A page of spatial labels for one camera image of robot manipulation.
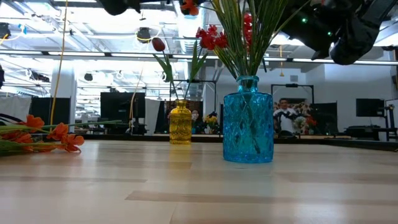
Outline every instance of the table surface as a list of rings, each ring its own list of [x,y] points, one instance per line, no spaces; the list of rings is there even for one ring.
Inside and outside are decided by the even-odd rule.
[[[284,144],[237,164],[218,143],[81,150],[0,158],[0,223],[398,223],[393,152]]]

